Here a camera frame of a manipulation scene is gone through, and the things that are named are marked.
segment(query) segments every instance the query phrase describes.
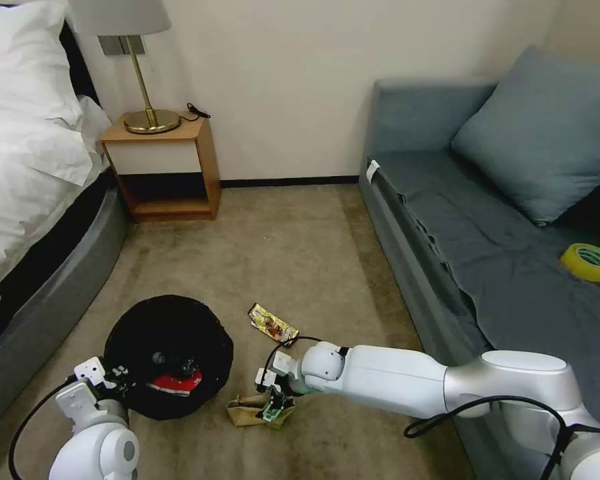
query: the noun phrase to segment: nightstand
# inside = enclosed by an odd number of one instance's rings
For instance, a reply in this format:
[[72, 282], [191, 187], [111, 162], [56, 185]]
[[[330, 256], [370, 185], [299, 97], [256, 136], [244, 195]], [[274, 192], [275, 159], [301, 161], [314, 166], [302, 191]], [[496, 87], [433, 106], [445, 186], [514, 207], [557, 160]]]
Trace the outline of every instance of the nightstand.
[[208, 120], [138, 135], [120, 117], [100, 141], [136, 222], [216, 217], [221, 190]]

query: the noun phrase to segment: yellow tape roll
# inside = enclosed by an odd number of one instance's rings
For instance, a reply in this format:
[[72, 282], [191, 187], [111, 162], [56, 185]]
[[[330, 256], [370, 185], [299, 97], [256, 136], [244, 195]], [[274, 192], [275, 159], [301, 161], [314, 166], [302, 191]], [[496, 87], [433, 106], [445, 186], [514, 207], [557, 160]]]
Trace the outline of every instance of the yellow tape roll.
[[568, 270], [582, 280], [600, 282], [600, 248], [574, 243], [560, 258]]

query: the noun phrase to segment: light switch panel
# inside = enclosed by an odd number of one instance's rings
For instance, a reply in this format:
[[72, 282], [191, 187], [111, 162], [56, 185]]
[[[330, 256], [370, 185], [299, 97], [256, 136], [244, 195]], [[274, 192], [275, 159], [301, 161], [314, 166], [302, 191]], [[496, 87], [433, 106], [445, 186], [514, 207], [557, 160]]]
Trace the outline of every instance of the light switch panel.
[[[98, 40], [100, 40], [102, 52], [104, 52], [106, 56], [129, 54], [127, 42], [124, 37], [107, 35], [98, 37]], [[140, 35], [132, 35], [131, 43], [133, 44], [133, 49], [135, 50], [136, 55], [144, 54], [145, 46], [142, 44], [142, 38], [140, 38]]]

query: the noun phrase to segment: brass lamp base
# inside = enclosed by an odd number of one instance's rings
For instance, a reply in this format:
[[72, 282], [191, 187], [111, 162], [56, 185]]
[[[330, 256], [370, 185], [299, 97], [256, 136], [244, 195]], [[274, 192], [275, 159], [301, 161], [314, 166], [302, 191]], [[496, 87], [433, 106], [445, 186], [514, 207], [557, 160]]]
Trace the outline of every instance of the brass lamp base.
[[131, 133], [140, 135], [152, 135], [163, 133], [180, 126], [180, 115], [169, 110], [153, 110], [155, 122], [149, 119], [150, 112], [140, 111], [125, 115], [125, 128]]

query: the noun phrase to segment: red object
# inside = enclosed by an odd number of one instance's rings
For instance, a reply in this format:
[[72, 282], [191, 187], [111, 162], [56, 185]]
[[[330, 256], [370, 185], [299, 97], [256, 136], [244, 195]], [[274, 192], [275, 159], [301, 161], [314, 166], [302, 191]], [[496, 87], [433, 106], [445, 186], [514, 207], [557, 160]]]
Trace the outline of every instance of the red object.
[[178, 379], [170, 375], [162, 375], [151, 383], [148, 383], [147, 386], [155, 390], [171, 393], [172, 395], [188, 397], [201, 381], [202, 373], [200, 373], [200, 370], [196, 370], [193, 376], [188, 379]]

